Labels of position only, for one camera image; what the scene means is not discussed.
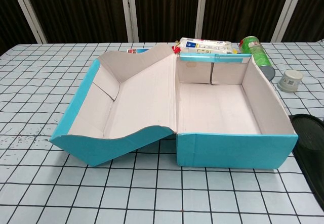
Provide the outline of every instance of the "dark curtain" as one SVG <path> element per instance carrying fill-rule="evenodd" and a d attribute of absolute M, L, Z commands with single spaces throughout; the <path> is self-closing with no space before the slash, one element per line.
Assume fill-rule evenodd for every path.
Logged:
<path fill-rule="evenodd" d="M 139 41 L 194 37 L 198 0 L 135 0 Z"/>
<path fill-rule="evenodd" d="M 0 56 L 20 43 L 36 43 L 17 0 L 0 0 Z"/>
<path fill-rule="evenodd" d="M 206 0 L 202 38 L 270 42 L 286 0 Z"/>
<path fill-rule="evenodd" d="M 324 38 L 324 0 L 298 0 L 283 42 L 316 42 Z"/>
<path fill-rule="evenodd" d="M 30 0 L 49 43 L 125 42 L 122 0 Z"/>

